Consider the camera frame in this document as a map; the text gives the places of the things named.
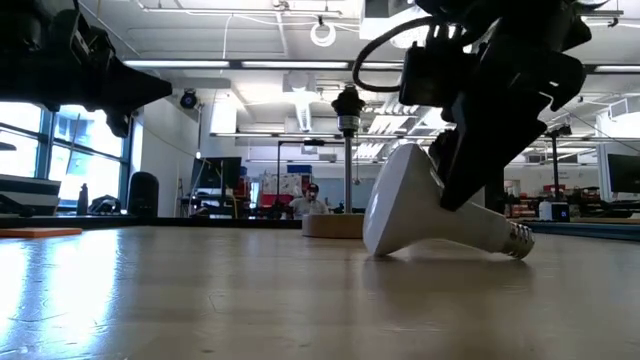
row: wooden disc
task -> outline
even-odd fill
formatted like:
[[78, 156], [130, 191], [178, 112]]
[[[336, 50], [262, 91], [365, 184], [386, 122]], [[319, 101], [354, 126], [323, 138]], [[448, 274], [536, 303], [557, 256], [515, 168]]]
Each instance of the wooden disc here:
[[305, 215], [302, 236], [326, 239], [362, 239], [363, 214]]

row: bulb screw base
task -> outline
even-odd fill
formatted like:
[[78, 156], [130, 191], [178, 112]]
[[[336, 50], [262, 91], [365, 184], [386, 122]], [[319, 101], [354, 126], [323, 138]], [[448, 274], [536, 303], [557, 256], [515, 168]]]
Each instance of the bulb screw base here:
[[524, 259], [535, 245], [533, 232], [530, 228], [511, 223], [511, 233], [509, 240], [504, 244], [501, 253], [512, 256], [516, 259]]

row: ceiling light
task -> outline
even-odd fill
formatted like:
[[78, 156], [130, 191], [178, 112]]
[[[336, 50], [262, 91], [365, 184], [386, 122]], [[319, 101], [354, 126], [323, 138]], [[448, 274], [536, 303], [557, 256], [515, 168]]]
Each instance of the ceiling light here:
[[280, 137], [283, 138], [294, 138], [294, 139], [335, 139], [336, 136], [342, 136], [341, 134], [314, 134], [314, 133], [306, 133], [306, 134], [280, 134]]
[[136, 69], [225, 69], [228, 61], [209, 60], [125, 60], [125, 65]]
[[243, 68], [254, 69], [348, 69], [346, 61], [243, 61]]
[[373, 134], [362, 134], [358, 135], [358, 139], [362, 140], [392, 140], [397, 139], [396, 135], [373, 135]]
[[229, 134], [229, 133], [210, 133], [209, 136], [215, 136], [215, 137], [247, 137], [247, 138], [258, 138], [258, 137], [272, 137], [271, 134], [263, 134], [263, 133], [233, 133], [233, 134]]
[[601, 65], [596, 67], [596, 73], [640, 73], [640, 65]]
[[407, 140], [435, 140], [437, 136], [405, 135], [403, 138]]
[[402, 70], [404, 63], [402, 62], [365, 62], [362, 64], [362, 70]]
[[[278, 160], [266, 160], [266, 159], [247, 159], [248, 163], [261, 163], [261, 164], [275, 164]], [[280, 160], [280, 163], [298, 163], [298, 164], [341, 164], [343, 160], [329, 161], [329, 160]], [[382, 162], [377, 160], [362, 162], [358, 161], [358, 165], [382, 165]]]

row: light bulb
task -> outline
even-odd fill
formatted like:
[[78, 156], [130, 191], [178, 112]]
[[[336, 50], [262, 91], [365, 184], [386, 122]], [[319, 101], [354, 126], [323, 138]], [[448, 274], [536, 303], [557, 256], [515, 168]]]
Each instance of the light bulb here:
[[529, 228], [467, 202], [440, 207], [442, 187], [431, 158], [417, 144], [396, 148], [384, 164], [367, 206], [363, 239], [373, 255], [387, 255], [426, 239], [445, 239], [522, 259], [533, 248]]

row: window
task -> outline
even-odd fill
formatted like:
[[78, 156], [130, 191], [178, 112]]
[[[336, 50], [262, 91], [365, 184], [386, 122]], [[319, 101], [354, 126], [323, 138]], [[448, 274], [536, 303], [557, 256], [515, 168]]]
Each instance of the window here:
[[89, 202], [104, 195], [118, 197], [120, 162], [76, 151], [69, 161], [69, 153], [69, 149], [57, 145], [51, 152], [49, 179], [62, 181], [61, 206], [77, 205], [82, 184], [89, 188]]
[[40, 132], [42, 109], [25, 103], [0, 102], [0, 123], [20, 129]]
[[88, 112], [78, 105], [62, 106], [55, 121], [57, 139], [75, 141], [96, 151], [122, 156], [122, 139], [111, 133], [104, 111]]
[[0, 151], [0, 173], [35, 177], [38, 140], [0, 129], [0, 142], [16, 147], [16, 150]]

